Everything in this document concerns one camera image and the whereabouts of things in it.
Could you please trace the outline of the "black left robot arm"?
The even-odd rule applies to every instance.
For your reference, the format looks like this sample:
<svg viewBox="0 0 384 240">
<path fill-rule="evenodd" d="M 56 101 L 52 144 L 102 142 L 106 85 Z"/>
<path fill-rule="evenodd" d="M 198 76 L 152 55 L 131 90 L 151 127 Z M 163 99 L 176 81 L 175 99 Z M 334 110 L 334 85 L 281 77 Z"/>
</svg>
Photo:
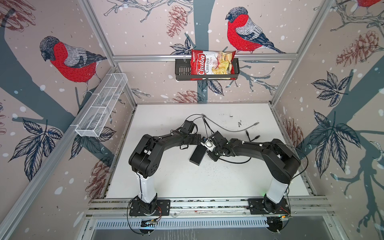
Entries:
<svg viewBox="0 0 384 240">
<path fill-rule="evenodd" d="M 152 137 L 144 135 L 129 158 L 132 171 L 139 181 L 139 194 L 131 201 L 130 216 L 152 216 L 159 214 L 161 207 L 155 190 L 153 175 L 158 170 L 164 152 L 181 146 L 199 146 L 201 135 L 193 133 L 198 130 L 195 123 L 185 121 L 181 127 L 171 130 L 169 134 Z"/>
</svg>

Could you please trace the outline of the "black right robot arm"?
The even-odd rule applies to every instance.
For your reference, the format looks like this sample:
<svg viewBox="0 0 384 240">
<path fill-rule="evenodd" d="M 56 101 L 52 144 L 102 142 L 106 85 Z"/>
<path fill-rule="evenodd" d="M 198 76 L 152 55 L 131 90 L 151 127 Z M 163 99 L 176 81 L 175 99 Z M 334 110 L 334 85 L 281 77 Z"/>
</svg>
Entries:
<svg viewBox="0 0 384 240">
<path fill-rule="evenodd" d="M 264 195 L 259 211 L 274 214 L 281 209 L 286 190 L 292 182 L 301 164 L 295 153 L 279 139 L 271 142 L 253 143 L 239 139 L 227 140 L 219 132 L 215 132 L 202 144 L 208 149 L 208 156 L 217 161 L 220 157 L 249 157 L 263 160 L 272 180 Z"/>
</svg>

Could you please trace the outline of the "black network switch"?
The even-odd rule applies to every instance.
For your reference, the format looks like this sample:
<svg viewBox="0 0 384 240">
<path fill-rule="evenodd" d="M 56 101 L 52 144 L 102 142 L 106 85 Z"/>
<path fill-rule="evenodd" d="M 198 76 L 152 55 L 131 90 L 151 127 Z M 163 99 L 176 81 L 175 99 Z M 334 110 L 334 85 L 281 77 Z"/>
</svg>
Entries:
<svg viewBox="0 0 384 240">
<path fill-rule="evenodd" d="M 190 157 L 190 162 L 199 166 L 206 154 L 207 148 L 203 145 L 198 145 Z"/>
</svg>

